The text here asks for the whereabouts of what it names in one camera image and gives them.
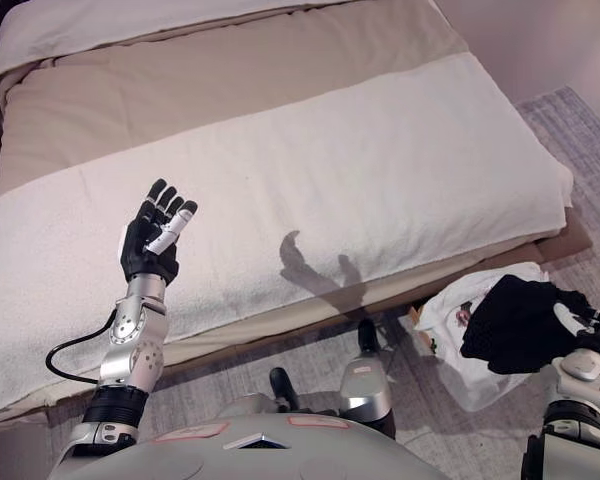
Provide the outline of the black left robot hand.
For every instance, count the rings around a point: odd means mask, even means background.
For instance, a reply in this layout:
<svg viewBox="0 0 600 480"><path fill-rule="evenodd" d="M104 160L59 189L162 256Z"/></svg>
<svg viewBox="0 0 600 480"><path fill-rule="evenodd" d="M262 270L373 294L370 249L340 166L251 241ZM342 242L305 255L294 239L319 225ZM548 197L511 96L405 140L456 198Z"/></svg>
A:
<svg viewBox="0 0 600 480"><path fill-rule="evenodd" d="M196 214L198 205L177 195L159 178L127 225L120 265L127 282L141 274L155 275L169 286L179 273L176 243Z"/></svg>

